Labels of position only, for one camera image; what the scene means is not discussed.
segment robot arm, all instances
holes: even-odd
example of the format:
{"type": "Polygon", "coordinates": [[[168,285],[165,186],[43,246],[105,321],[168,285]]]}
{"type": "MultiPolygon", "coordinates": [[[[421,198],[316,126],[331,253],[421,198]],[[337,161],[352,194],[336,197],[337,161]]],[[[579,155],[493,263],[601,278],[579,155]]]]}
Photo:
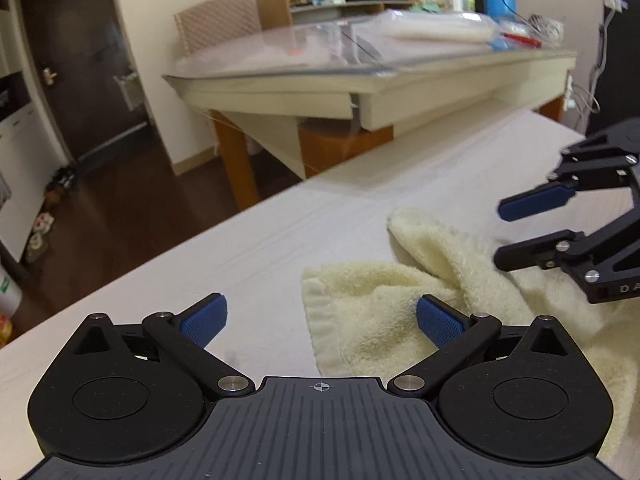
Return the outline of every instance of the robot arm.
{"type": "Polygon", "coordinates": [[[501,247],[500,270],[560,267],[590,303],[640,296],[640,119],[611,126],[561,152],[548,184],[506,198],[498,214],[508,222],[562,207],[576,192],[629,187],[634,208],[591,235],[570,230],[501,247]]]}

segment crosshair marking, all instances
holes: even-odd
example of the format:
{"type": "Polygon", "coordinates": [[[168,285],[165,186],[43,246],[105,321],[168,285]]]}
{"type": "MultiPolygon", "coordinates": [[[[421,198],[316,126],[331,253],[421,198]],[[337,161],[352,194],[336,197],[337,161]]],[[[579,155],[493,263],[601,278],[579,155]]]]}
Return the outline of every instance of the crosshair marking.
{"type": "Polygon", "coordinates": [[[313,388],[314,390],[316,390],[318,392],[325,392],[329,388],[333,388],[333,386],[329,386],[327,383],[316,383],[313,386],[309,386],[309,387],[313,388]]]}

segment blue gripper pad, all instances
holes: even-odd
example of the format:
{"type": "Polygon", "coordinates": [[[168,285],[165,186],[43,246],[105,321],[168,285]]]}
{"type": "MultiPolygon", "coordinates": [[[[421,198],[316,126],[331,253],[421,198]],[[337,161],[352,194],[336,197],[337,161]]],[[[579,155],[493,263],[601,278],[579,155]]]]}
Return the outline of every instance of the blue gripper pad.
{"type": "Polygon", "coordinates": [[[498,215],[507,222],[513,222],[562,207],[574,196],[575,189],[571,186],[563,186],[559,182],[545,184],[538,190],[502,200],[498,206],[498,215]]]}
{"type": "Polygon", "coordinates": [[[185,311],[180,333],[200,348],[207,346],[226,325],[226,298],[211,294],[185,311]]]}
{"type": "Polygon", "coordinates": [[[436,301],[422,297],[415,307],[418,327],[434,345],[442,348],[462,335],[465,325],[446,312],[436,301]]]}

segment wooden table leg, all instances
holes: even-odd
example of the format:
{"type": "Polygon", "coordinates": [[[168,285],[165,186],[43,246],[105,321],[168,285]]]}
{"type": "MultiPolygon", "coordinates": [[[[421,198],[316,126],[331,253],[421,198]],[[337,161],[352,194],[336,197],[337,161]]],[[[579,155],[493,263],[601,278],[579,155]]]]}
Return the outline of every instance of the wooden table leg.
{"type": "Polygon", "coordinates": [[[236,204],[240,211],[248,209],[260,202],[260,195],[249,161],[244,133],[220,112],[212,110],[211,115],[218,134],[220,155],[225,163],[226,176],[236,204]]]}

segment white table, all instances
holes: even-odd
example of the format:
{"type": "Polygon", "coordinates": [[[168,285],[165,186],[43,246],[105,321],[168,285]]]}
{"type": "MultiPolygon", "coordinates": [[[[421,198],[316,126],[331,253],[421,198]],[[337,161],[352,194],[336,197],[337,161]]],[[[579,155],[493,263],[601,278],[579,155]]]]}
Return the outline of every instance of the white table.
{"type": "Polygon", "coordinates": [[[577,56],[397,40],[379,30],[361,19],[274,28],[200,50],[164,77],[185,102],[223,112],[306,178],[301,118],[355,120],[369,131],[393,126],[398,138],[487,98],[538,108],[564,93],[577,56]]]}
{"type": "MultiPolygon", "coordinates": [[[[105,286],[0,351],[0,477],[14,480],[41,458],[26,417],[30,393],[56,353],[92,312],[115,323],[178,312],[210,292],[226,295],[226,328],[207,348],[248,374],[318,373],[300,275],[306,266],[392,260],[386,217],[418,206],[444,222],[524,239],[560,228],[594,230],[625,210],[624,190],[582,194],[562,209],[512,224],[501,198],[543,181],[577,134],[525,110],[484,102],[431,123],[235,216],[105,286]]],[[[639,467],[635,441],[615,467],[639,467]]]]}

